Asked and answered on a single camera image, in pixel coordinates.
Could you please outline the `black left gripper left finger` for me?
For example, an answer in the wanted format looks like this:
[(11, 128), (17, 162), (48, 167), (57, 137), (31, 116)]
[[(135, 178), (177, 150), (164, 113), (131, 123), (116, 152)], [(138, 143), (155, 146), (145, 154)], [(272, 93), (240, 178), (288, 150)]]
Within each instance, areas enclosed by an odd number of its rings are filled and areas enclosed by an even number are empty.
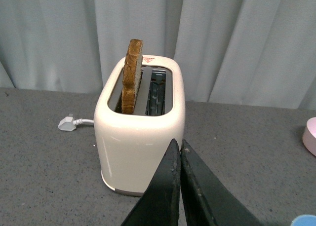
[(179, 219), (181, 159), (171, 140), (148, 188), (123, 226), (176, 226)]

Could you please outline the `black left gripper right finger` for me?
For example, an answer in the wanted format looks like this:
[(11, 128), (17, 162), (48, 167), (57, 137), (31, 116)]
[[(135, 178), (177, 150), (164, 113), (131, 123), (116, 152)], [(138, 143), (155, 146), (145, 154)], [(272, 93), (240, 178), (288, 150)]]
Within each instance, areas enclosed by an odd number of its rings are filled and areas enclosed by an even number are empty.
[(189, 226), (261, 226), (220, 182), (195, 150), (183, 140), (181, 191)]

